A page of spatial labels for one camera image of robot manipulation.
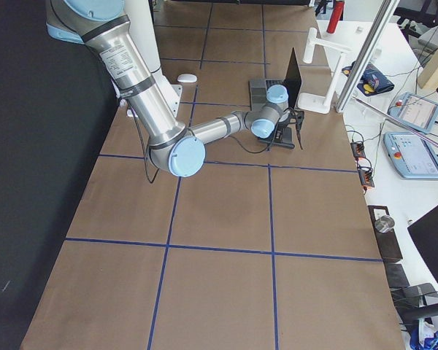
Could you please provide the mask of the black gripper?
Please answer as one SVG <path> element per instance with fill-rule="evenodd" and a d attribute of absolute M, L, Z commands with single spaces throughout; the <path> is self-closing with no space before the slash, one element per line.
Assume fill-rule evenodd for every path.
<path fill-rule="evenodd" d="M 288 126 L 277 126 L 274 132 L 274 143 L 291 143 L 291 128 Z"/>

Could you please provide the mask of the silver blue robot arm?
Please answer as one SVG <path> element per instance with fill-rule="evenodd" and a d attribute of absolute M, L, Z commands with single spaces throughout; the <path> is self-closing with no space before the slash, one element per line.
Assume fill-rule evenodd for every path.
<path fill-rule="evenodd" d="M 173 102 L 158 86 L 154 69 L 145 63 L 137 44 L 141 36 L 130 29 L 147 26 L 154 39 L 150 8 L 132 1 L 46 1 L 51 37 L 91 48 L 104 63 L 120 97 L 128 102 L 137 127 L 149 135 L 146 156 L 157 168 L 188 177 L 203 166 L 206 144 L 242 130 L 267 138 L 288 113 L 288 91 L 274 85 L 257 111 L 235 111 L 209 122 L 187 127 L 176 118 Z"/>

